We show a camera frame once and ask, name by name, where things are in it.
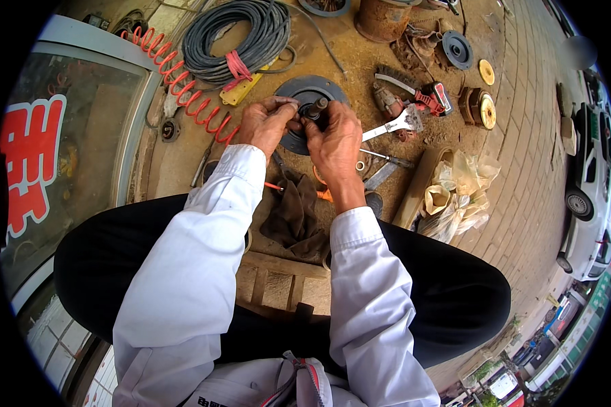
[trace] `black rubber disc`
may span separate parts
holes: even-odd
[[[315,103],[317,99],[322,97],[328,99],[328,101],[338,100],[342,103],[349,102],[349,99],[339,86],[335,85],[329,79],[317,75],[294,77],[279,86],[274,94],[277,96],[289,96],[301,102],[299,106],[299,114],[301,116],[304,115],[307,109]],[[322,131],[326,129],[328,126],[328,115],[326,115],[325,111],[319,115],[315,123],[317,123],[317,126],[319,126]],[[290,130],[289,133],[284,135],[281,139],[281,145],[289,151],[301,154],[302,156],[310,155],[310,151],[308,151],[308,139],[303,130],[299,130],[298,132]]]
[[[461,70],[467,70],[473,65],[473,50],[466,37],[455,30],[444,33],[442,40],[444,53],[450,63]]]

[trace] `hand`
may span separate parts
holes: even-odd
[[[242,111],[240,143],[261,149],[269,164],[269,158],[288,129],[301,129],[298,106],[297,99],[283,96],[269,96],[247,106]]]
[[[337,214],[364,207],[364,184],[356,172],[362,125],[349,106],[328,104],[328,127],[322,133],[309,118],[301,118],[308,136],[310,159],[326,181]]]

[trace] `brick pavement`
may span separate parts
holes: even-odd
[[[515,313],[524,324],[557,270],[566,213],[566,171],[555,143],[555,83],[567,74],[557,46],[566,37],[541,0],[509,3],[515,18],[505,17],[504,62],[495,67],[497,126],[482,151],[497,158],[502,171],[487,192],[489,222],[467,231],[456,245],[503,272],[512,286],[510,318]],[[473,353],[428,369],[438,390],[457,380],[457,369]]]

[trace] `white sleeve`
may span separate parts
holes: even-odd
[[[256,147],[227,147],[156,241],[113,327],[114,406],[176,406],[211,373],[233,317],[235,273],[265,165]]]
[[[351,392],[368,406],[439,406],[412,355],[412,278],[387,247],[371,208],[337,216],[330,233],[330,355],[346,367]]]

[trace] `black pants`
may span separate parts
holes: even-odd
[[[57,248],[54,280],[74,319],[113,341],[113,324],[131,279],[186,197],[107,210],[68,233]],[[380,226],[389,249],[412,276],[416,316],[410,330],[414,356],[424,367],[461,355],[499,332],[509,316],[511,292],[496,268],[437,240],[382,221]],[[336,370],[328,355],[329,327],[328,318],[305,325],[276,323],[236,305],[216,363],[280,357],[292,350]]]

